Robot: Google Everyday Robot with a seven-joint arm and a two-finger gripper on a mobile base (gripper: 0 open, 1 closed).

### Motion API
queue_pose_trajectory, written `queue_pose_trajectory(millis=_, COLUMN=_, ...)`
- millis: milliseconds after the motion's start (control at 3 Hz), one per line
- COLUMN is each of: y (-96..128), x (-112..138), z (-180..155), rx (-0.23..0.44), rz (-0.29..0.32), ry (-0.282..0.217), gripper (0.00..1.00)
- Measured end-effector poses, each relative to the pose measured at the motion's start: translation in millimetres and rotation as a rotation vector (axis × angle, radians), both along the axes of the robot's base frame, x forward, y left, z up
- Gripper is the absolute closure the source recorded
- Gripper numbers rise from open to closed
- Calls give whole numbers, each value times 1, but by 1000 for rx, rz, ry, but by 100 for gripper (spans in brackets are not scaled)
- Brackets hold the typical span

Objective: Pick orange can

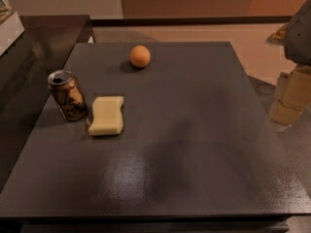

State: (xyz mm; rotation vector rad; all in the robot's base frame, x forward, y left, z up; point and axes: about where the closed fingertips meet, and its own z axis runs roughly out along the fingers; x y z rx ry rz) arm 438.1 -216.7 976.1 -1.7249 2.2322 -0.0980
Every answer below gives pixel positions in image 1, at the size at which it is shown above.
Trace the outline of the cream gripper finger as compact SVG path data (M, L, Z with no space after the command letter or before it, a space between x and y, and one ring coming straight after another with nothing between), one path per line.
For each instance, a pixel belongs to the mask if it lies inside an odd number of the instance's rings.
M270 120L282 126L292 125L311 104L311 67L297 65L289 74L282 72L274 97Z

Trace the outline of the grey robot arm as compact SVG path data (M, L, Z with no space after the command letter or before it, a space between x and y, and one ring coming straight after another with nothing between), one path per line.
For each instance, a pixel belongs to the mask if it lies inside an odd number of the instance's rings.
M285 57L296 64L289 73L281 72L275 100L269 111L269 125L278 132L292 126L311 103L311 0L306 0L288 24L269 40L284 47Z

